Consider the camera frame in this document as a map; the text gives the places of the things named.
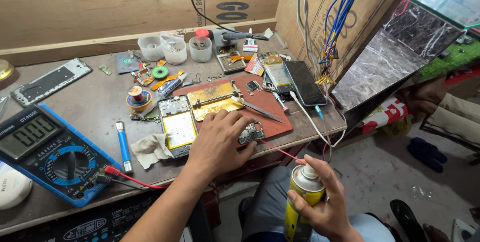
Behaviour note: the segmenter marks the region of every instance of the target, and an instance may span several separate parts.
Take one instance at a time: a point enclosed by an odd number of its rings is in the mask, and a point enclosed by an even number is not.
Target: yellow spray can
[[[295,190],[310,206],[320,202],[325,187],[310,165],[298,165],[292,171],[289,190]],[[287,242],[308,241],[312,227],[300,216],[290,198],[286,201],[283,235]]]

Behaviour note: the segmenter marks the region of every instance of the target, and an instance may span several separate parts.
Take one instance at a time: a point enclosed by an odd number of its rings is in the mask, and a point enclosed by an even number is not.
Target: workbench
[[[258,45],[260,52],[276,51],[280,54],[291,55],[288,49],[283,49],[275,36],[268,42],[258,41]],[[131,48],[136,49],[138,46],[132,44]],[[190,58],[190,54],[188,54],[188,57],[188,60],[179,66],[166,64],[165,66],[167,66],[170,71],[169,75],[175,75],[179,70],[184,70],[185,72],[189,72],[189,77],[186,80],[189,81],[195,78],[196,73],[200,73],[200,84],[204,84],[207,82],[207,77],[217,76],[222,73],[214,55],[212,55],[212,59],[206,63],[193,61]],[[122,120],[125,123],[125,131],[129,145],[147,135],[160,132],[161,126],[155,122],[132,121],[129,119],[130,111],[125,104],[125,98],[127,96],[127,89],[133,85],[133,77],[130,74],[119,75],[116,73],[114,54],[84,57],[81,58],[81,61],[92,67],[93,72],[52,94],[50,97],[42,100],[41,103],[46,104],[90,141],[100,147],[100,149],[121,163],[122,155],[117,129],[115,128],[116,121]],[[0,91],[0,95],[9,94],[10,91],[15,90],[22,84],[38,78],[52,69],[63,65],[65,62],[67,62],[67,60],[17,68],[20,72],[20,79],[13,85]],[[99,69],[99,65],[101,64],[107,65],[112,75],[108,76],[102,72]],[[230,74],[229,77],[235,77],[241,74],[250,73],[242,71]],[[316,134],[315,129],[298,105],[294,101],[286,102],[285,104],[290,108],[287,117],[293,126],[293,130],[268,138],[267,141],[280,149],[286,149],[318,139],[319,136]],[[10,98],[0,121],[4,121],[22,109],[23,107],[20,104]],[[324,121],[329,134],[347,128],[345,122],[332,104],[323,107],[322,113],[325,117]],[[317,125],[317,128],[323,131],[322,129],[324,127],[315,110],[310,110],[310,115]],[[132,153],[130,153],[130,156],[134,171],[132,176],[142,182],[155,185],[170,184],[175,177],[177,177],[187,161],[187,157],[175,161],[160,161],[149,169],[144,170]],[[266,144],[259,143],[249,162],[265,158],[266,163],[263,165],[263,167],[265,167],[275,164],[278,165],[279,161],[284,157],[285,155],[275,149]],[[256,163],[255,166],[254,164],[249,165],[249,162],[244,166],[246,171],[260,167],[258,163]],[[122,185],[112,184],[99,193],[86,207],[79,209],[72,207],[59,196],[34,183],[30,195],[20,205],[9,210],[1,211],[0,236],[52,219],[58,219],[81,210],[121,200],[138,194],[139,192],[139,190],[132,190]]]

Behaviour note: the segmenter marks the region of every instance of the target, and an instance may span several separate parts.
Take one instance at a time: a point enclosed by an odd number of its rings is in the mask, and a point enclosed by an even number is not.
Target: plastic cup
[[[142,37],[137,41],[141,54],[149,61],[159,61],[164,57],[160,43],[160,36]]]
[[[205,44],[205,49],[197,49],[197,47],[194,45],[194,42],[196,42],[197,44]],[[188,45],[190,47],[190,56],[194,61],[199,63],[205,63],[210,61],[210,58],[212,58],[212,41],[209,38],[192,37],[188,42]]]
[[[161,45],[163,53],[165,54],[165,61],[171,65],[180,65],[187,61],[187,44],[184,41],[177,41],[175,44]],[[178,50],[177,52],[172,52],[169,48],[174,48]]]

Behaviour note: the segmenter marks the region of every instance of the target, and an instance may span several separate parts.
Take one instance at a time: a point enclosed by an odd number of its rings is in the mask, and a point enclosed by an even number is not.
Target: red silicone mat
[[[265,132],[265,136],[267,138],[282,134],[284,132],[287,132],[289,130],[292,130],[292,124],[288,120],[288,118],[285,116],[285,114],[282,111],[282,108],[280,107],[280,104],[277,102],[275,97],[273,97],[272,93],[266,90],[263,91],[254,91],[253,96],[250,96],[247,93],[247,83],[251,80],[256,80],[258,84],[262,84],[263,79],[261,76],[257,76],[255,74],[248,74],[248,75],[243,75],[239,77],[233,78],[235,80],[235,84],[237,85],[238,89],[243,94],[243,99],[245,99],[246,102],[253,104],[263,110],[266,110],[276,116],[280,116],[283,119],[285,119],[284,123],[280,123],[278,121],[275,121],[273,119],[268,118],[267,116],[262,115],[261,113],[257,112],[256,110],[253,110],[249,107],[243,107],[242,109],[238,110],[243,114],[243,116],[252,116],[254,117],[257,121],[261,123],[261,126],[263,127],[263,131]],[[199,90],[199,89],[204,89],[208,88],[211,86],[215,85],[220,85],[223,83],[229,82],[229,79],[224,79],[224,80],[219,80],[215,82],[208,82],[205,84],[201,85],[195,85],[195,86],[190,86],[190,87],[185,87],[182,89],[175,90],[173,92],[174,96],[178,95],[187,95],[190,92]],[[197,126],[198,131],[200,131],[200,128],[202,127],[202,123],[195,121],[195,124]]]

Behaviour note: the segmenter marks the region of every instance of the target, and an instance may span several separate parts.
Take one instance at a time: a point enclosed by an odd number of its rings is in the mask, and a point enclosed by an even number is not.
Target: wooden wall
[[[254,28],[273,29],[278,2],[199,0],[199,8],[218,22],[260,21],[261,27]],[[0,5],[0,57],[15,65],[133,49],[126,43],[99,46],[96,42],[126,37],[136,44],[128,35],[210,24],[197,16],[190,0],[0,0]],[[82,41],[90,47],[86,49]]]
[[[308,0],[311,37],[319,48],[323,45],[323,30],[327,19],[327,34],[332,27],[335,10],[327,10],[333,0]],[[337,41],[339,60],[334,60],[330,75],[339,80],[389,16],[399,0],[356,0]],[[276,13],[276,30],[298,60],[307,61],[305,44],[297,25],[297,0],[280,0]]]

